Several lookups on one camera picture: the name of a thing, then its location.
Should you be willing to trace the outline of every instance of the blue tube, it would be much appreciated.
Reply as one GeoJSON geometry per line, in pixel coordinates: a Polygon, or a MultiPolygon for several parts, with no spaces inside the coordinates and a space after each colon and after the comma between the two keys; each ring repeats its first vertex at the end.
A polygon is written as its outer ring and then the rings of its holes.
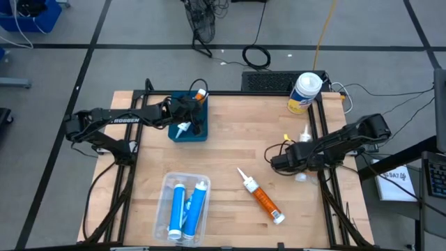
{"type": "Polygon", "coordinates": [[[183,227],[183,237],[188,240],[192,240],[195,236],[207,189],[208,187],[203,181],[195,185],[192,203],[190,204],[189,213],[187,214],[187,219],[183,227]]]}
{"type": "Polygon", "coordinates": [[[178,240],[181,238],[185,194],[186,189],[183,184],[175,185],[169,225],[169,239],[171,240],[178,240]]]}

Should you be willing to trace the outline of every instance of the yellow cable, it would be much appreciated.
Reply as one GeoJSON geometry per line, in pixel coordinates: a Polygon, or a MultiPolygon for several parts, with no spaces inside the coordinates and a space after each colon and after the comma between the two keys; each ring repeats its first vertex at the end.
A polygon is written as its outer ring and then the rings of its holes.
{"type": "Polygon", "coordinates": [[[316,70],[316,64],[318,62],[318,56],[319,56],[319,46],[321,46],[323,35],[325,34],[325,31],[327,30],[327,26],[328,26],[328,23],[330,22],[330,19],[332,18],[332,14],[333,14],[333,11],[335,10],[336,3],[337,3],[337,0],[333,0],[332,7],[330,8],[330,12],[328,13],[327,20],[325,21],[325,24],[323,25],[322,34],[321,34],[321,37],[319,38],[318,45],[316,46],[316,55],[314,55],[313,70],[316,70]]]}

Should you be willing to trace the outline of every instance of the clear plastic container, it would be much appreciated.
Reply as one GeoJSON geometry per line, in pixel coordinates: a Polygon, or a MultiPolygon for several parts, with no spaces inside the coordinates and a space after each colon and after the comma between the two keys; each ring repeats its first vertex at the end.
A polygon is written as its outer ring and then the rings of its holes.
{"type": "Polygon", "coordinates": [[[209,196],[210,195],[210,179],[200,174],[186,174],[178,172],[169,172],[164,176],[161,187],[160,200],[156,210],[156,221],[153,224],[153,238],[172,245],[180,245],[184,247],[199,247],[203,243],[206,231],[206,218],[208,217],[209,196]],[[206,198],[203,208],[201,209],[200,220],[195,231],[195,237],[192,240],[180,238],[178,240],[168,239],[168,228],[170,223],[170,215],[172,210],[172,199],[174,198],[174,187],[176,184],[183,184],[186,188],[186,199],[194,192],[195,185],[204,182],[208,186],[206,198]]]}

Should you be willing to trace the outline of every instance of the orange caulk tube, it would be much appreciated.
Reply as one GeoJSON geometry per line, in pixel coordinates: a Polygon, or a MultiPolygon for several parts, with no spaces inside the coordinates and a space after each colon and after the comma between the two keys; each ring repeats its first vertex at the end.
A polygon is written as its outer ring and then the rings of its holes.
{"type": "Polygon", "coordinates": [[[278,209],[278,207],[272,202],[272,200],[266,195],[266,193],[260,188],[259,184],[252,178],[246,176],[240,168],[238,172],[242,175],[243,185],[246,189],[256,198],[257,202],[262,206],[263,210],[268,213],[271,220],[277,225],[285,220],[285,215],[278,209]]]}

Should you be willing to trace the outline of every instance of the white nozzle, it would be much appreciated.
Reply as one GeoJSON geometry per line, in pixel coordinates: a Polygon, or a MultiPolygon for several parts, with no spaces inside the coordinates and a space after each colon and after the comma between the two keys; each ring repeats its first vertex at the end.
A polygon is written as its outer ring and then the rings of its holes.
{"type": "Polygon", "coordinates": [[[181,123],[181,124],[179,124],[178,125],[178,132],[176,133],[176,139],[178,139],[178,137],[180,137],[180,134],[182,133],[182,132],[185,132],[185,131],[187,131],[187,129],[189,129],[189,126],[190,126],[190,122],[184,122],[184,123],[181,123]]]}
{"type": "Polygon", "coordinates": [[[180,137],[182,132],[183,132],[183,130],[181,130],[181,129],[178,130],[178,132],[176,133],[176,137],[175,138],[178,139],[178,137],[180,137]]]}
{"type": "Polygon", "coordinates": [[[312,136],[308,133],[308,124],[306,124],[304,132],[300,134],[299,142],[308,142],[310,140],[312,140],[312,136]]]}
{"type": "Polygon", "coordinates": [[[246,181],[248,179],[248,176],[246,176],[242,170],[240,170],[240,168],[237,167],[238,172],[240,173],[240,175],[243,177],[243,179],[246,181]]]}

